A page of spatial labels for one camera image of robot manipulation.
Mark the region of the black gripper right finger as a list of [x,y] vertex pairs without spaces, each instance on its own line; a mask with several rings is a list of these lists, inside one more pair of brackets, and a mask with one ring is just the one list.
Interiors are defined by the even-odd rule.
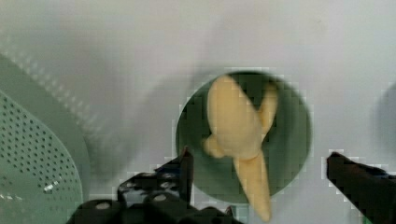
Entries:
[[333,152],[326,159],[327,178],[372,224],[395,224],[395,175]]

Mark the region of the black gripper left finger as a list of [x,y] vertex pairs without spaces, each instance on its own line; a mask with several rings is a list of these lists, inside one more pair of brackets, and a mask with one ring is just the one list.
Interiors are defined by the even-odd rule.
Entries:
[[191,205],[194,158],[187,148],[151,173],[121,183],[115,200],[80,205],[66,224],[243,224],[229,206]]

